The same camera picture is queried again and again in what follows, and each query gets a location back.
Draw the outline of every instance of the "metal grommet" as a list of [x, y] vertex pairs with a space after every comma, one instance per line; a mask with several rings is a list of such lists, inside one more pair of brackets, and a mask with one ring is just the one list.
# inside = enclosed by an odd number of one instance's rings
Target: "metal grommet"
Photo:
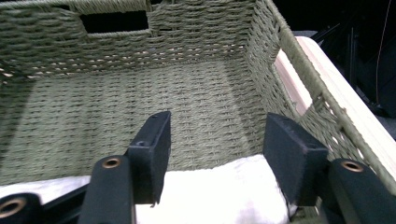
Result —
[[119, 158], [110, 158], [110, 159], [104, 161], [104, 162], [102, 163], [102, 166], [105, 167], [105, 168], [107, 168], [107, 169], [110, 169], [110, 168], [117, 167], [117, 166], [119, 166], [120, 164], [121, 164], [121, 161], [120, 161]]
[[343, 165], [344, 168], [352, 172], [357, 172], [357, 173], [363, 172], [363, 167], [361, 167], [359, 164], [357, 164], [354, 161], [343, 161], [341, 165]]
[[12, 199], [0, 204], [0, 218], [10, 217], [18, 213], [25, 205], [26, 201], [23, 198]]

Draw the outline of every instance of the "white fabric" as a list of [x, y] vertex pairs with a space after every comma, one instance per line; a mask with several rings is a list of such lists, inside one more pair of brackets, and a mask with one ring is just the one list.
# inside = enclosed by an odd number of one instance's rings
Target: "white fabric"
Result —
[[[0, 198], [37, 193], [47, 203], [87, 184], [89, 176], [0, 187]], [[287, 223], [288, 208], [263, 155], [211, 170], [167, 172], [161, 202], [137, 205], [138, 223]]]

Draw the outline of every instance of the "basket bottom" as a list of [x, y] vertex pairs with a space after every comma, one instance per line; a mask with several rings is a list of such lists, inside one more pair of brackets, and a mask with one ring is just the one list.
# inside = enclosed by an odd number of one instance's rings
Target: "basket bottom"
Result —
[[0, 91], [0, 185], [89, 175], [146, 118], [172, 112], [169, 170], [260, 153], [265, 111], [243, 59], [14, 83]]

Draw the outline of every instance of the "green woven basket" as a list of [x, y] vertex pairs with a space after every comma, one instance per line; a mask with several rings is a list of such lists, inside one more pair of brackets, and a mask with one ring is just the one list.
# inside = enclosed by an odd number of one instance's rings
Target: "green woven basket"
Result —
[[[125, 11], [146, 11], [148, 28], [88, 33], [81, 19]], [[303, 116], [273, 65], [279, 49], [314, 101]], [[0, 185], [88, 175], [149, 115], [170, 110], [169, 170], [261, 153], [274, 112], [329, 146], [330, 159], [372, 165], [396, 192], [270, 0], [2, 2], [0, 81]]]

